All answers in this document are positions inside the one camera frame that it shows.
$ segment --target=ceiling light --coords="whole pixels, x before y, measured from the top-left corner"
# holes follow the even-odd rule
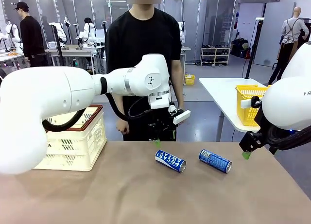
[[[106,2],[126,2],[126,0],[106,0]]]

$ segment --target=black t-shirt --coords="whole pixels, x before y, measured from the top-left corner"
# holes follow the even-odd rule
[[[171,15],[156,8],[153,17],[145,21],[134,18],[127,11],[110,25],[105,45],[107,72],[134,67],[143,55],[157,53],[164,55],[171,74],[172,60],[180,59],[179,25]],[[131,105],[139,98],[123,97],[126,115]],[[131,109],[131,115],[148,109],[150,106],[145,98]]]
[[[26,57],[45,53],[41,26],[32,16],[27,16],[20,22],[20,36]]]

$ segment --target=plastic crate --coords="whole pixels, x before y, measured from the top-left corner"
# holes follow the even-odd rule
[[[185,75],[185,83],[186,85],[194,85],[195,76],[194,75]]]
[[[48,121],[61,125],[74,114],[53,116]],[[72,128],[47,132],[47,137],[47,155],[35,169],[90,171],[107,142],[103,106],[91,105]]]
[[[258,108],[241,108],[241,101],[251,99],[253,96],[263,97],[269,87],[258,87],[258,85],[250,86],[236,86],[237,90],[237,113],[241,122],[245,126],[258,126],[254,121],[255,116],[258,113]]]

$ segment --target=white plastic crate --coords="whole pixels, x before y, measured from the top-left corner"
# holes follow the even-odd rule
[[[48,121],[61,125],[74,115],[75,112],[53,116]],[[47,136],[47,155],[35,169],[90,171],[107,142],[103,107],[91,105],[72,128],[48,132]]]

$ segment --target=can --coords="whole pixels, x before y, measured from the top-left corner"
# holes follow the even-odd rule
[[[182,173],[186,168],[185,160],[178,158],[174,155],[171,155],[167,152],[164,152],[162,150],[157,151],[157,153],[155,154],[155,160],[179,173]]]
[[[228,173],[231,170],[232,162],[230,160],[208,150],[202,150],[200,152],[199,159],[224,173]]]

